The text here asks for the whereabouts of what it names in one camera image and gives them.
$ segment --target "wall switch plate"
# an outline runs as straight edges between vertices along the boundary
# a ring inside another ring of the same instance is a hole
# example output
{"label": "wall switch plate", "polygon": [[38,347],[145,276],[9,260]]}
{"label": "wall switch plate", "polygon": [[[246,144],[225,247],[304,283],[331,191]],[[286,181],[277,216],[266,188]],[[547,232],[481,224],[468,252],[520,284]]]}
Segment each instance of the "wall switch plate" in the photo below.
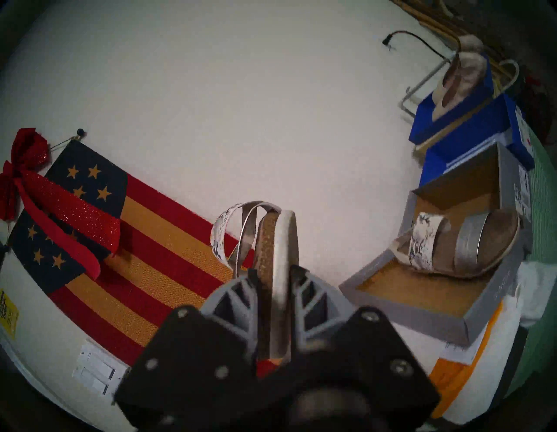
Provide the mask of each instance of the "wall switch plate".
{"label": "wall switch plate", "polygon": [[72,376],[92,392],[112,400],[127,369],[125,363],[86,340],[81,346]]}

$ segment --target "red ribbon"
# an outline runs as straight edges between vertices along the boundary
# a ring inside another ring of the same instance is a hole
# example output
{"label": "red ribbon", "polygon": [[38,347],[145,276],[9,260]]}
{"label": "red ribbon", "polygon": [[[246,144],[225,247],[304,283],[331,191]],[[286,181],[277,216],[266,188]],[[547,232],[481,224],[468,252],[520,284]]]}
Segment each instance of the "red ribbon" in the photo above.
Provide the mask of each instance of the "red ribbon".
{"label": "red ribbon", "polygon": [[35,223],[81,264],[89,277],[96,279],[100,264],[95,255],[63,232],[37,205],[112,253],[116,252],[120,240],[120,220],[37,174],[35,171],[47,161],[46,140],[35,128],[20,129],[12,146],[12,162],[4,162],[0,173],[0,217],[14,219],[19,193]]}

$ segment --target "label sticker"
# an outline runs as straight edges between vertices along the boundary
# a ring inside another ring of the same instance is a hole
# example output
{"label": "label sticker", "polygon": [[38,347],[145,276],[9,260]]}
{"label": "label sticker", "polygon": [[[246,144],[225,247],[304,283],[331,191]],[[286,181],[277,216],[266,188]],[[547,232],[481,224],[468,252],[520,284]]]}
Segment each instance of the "label sticker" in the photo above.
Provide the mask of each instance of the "label sticker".
{"label": "label sticker", "polygon": [[516,107],[516,121],[519,124],[519,132],[520,132],[520,140],[530,156],[534,157],[534,151],[532,150],[532,142],[530,140],[530,128],[528,123],[524,121],[522,118],[522,113],[520,112],[520,108]]}
{"label": "label sticker", "polygon": [[0,291],[0,323],[6,329],[12,339],[16,335],[17,318],[19,311],[12,301],[5,294],[4,290]]}
{"label": "label sticker", "polygon": [[520,175],[520,205],[522,207],[523,216],[531,221],[531,207],[530,202],[530,176],[528,171],[519,165],[519,175]]}

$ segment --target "flag stars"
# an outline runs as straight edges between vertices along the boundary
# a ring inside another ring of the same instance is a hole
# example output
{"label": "flag stars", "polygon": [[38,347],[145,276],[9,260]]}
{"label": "flag stars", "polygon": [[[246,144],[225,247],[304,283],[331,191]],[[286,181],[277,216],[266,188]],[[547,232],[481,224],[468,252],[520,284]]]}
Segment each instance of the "flag stars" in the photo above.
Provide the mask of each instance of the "flag stars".
{"label": "flag stars", "polygon": [[94,177],[95,180],[97,180],[97,174],[100,172],[102,171],[100,169],[97,169],[97,165],[95,165],[95,168],[89,168],[89,175],[87,177]]}
{"label": "flag stars", "polygon": [[38,263],[40,264],[40,263],[41,263],[41,259],[44,258],[44,256],[41,255],[41,250],[40,250],[40,249],[37,250],[36,252],[34,252],[34,254],[35,254],[35,258],[33,259],[33,261],[36,261],[36,262],[38,262]]}
{"label": "flag stars", "polygon": [[62,270],[61,266],[63,263],[66,262],[66,260],[62,259],[62,252],[60,252],[60,255],[58,256],[52,256],[52,258],[54,259],[54,264],[52,264],[53,267],[58,267],[59,270]]}
{"label": "flag stars", "polygon": [[29,231],[29,235],[27,236],[27,238],[33,241],[34,235],[37,234],[37,231],[35,231],[35,226],[33,225],[31,228],[28,228],[27,231]]}
{"label": "flag stars", "polygon": [[97,199],[98,199],[98,200],[102,198],[103,200],[106,201],[106,197],[107,197],[108,195],[112,195],[112,192],[109,192],[109,191],[106,190],[107,187],[108,187],[108,186],[105,186],[105,188],[104,188],[103,190],[97,189],[97,191],[99,192],[99,196],[97,196]]}
{"label": "flag stars", "polygon": [[68,177],[71,177],[75,180],[75,174],[79,173],[78,169],[75,169],[75,165],[73,168],[68,168],[69,174],[67,175]]}
{"label": "flag stars", "polygon": [[81,195],[83,195],[84,193],[87,193],[83,190],[83,186],[80,186],[79,189],[74,189],[74,195],[78,198],[81,198]]}

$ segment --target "sandal strap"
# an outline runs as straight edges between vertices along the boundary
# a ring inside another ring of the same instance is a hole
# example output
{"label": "sandal strap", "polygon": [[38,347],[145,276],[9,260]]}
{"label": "sandal strap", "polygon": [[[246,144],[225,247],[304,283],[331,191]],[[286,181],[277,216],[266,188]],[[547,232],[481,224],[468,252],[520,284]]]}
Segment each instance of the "sandal strap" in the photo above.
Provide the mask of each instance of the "sandal strap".
{"label": "sandal strap", "polygon": [[[257,223],[257,209],[259,207],[267,212],[274,210],[280,213],[281,211],[280,207],[265,201],[250,201],[235,204],[218,217],[211,229],[211,249],[213,250],[213,255],[222,264],[233,271],[234,278],[240,273],[241,265],[246,260],[246,256],[253,246]],[[242,231],[240,233],[240,239],[230,257],[226,258],[226,252],[224,251],[226,226],[232,215],[239,208],[242,209]]]}
{"label": "sandal strap", "polygon": [[456,273],[469,274],[477,270],[480,240],[489,213],[490,212],[485,212],[464,219],[456,240]]}
{"label": "sandal strap", "polygon": [[451,224],[441,215],[421,212],[417,219],[410,247],[408,249],[408,259],[410,265],[418,270],[433,270],[433,246],[439,231],[446,231],[451,228]]}

